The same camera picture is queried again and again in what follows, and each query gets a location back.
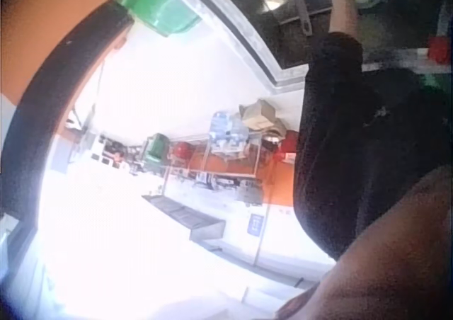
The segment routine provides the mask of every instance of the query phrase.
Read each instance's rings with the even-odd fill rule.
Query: green object
[[[169,144],[168,138],[162,134],[155,134],[153,137],[149,137],[144,145],[143,160],[147,163],[161,164],[165,162]]]
[[[200,17],[181,0],[117,0],[156,32],[169,36],[195,26]]]

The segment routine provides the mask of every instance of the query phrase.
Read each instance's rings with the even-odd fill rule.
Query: white wall
[[[105,61],[95,124],[140,144],[206,133],[217,110],[236,110],[268,92],[241,58],[203,22],[164,38],[136,23]]]
[[[1,133],[1,142],[0,142],[0,155],[1,149],[3,148],[3,143],[5,142],[6,133],[8,132],[9,125],[13,119],[14,112],[16,111],[16,106],[7,99],[3,94],[0,97],[0,133]]]

